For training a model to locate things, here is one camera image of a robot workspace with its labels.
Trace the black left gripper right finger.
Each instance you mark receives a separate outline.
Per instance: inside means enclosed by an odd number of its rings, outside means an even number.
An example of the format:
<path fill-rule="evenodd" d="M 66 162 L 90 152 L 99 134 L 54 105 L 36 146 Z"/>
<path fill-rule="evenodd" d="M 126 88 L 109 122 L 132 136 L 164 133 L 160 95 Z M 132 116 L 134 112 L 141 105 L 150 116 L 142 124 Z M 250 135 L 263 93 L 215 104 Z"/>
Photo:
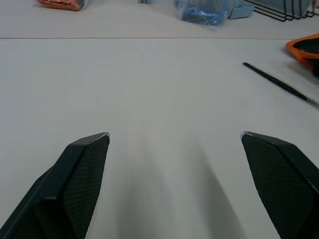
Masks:
<path fill-rule="evenodd" d="M 319 237 L 319 169 L 294 144 L 241 133 L 258 195 L 282 239 Z"/>

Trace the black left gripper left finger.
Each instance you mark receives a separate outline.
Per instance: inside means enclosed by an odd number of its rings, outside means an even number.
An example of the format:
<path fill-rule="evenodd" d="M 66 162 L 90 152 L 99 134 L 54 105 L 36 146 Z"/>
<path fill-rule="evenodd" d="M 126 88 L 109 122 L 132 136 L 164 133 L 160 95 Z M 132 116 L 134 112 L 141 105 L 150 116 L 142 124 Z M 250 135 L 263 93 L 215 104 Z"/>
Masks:
<path fill-rule="evenodd" d="M 66 146 L 31 186 L 0 230 L 2 239 L 83 239 L 101 190 L 110 135 Z"/>

